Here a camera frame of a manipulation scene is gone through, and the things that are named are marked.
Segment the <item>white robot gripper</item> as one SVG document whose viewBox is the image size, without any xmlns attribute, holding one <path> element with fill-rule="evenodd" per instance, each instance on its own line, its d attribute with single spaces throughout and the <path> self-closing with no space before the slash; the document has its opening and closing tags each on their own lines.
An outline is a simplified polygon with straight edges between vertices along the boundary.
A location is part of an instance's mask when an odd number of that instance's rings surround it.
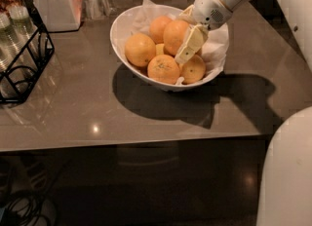
<svg viewBox="0 0 312 226">
<path fill-rule="evenodd" d="M 189 61 L 208 40 L 209 30 L 223 26 L 232 17 L 232 12 L 221 0 L 195 0 L 193 5 L 183 10 L 177 18 L 191 25 L 179 47 L 175 61 L 184 64 Z"/>
</svg>

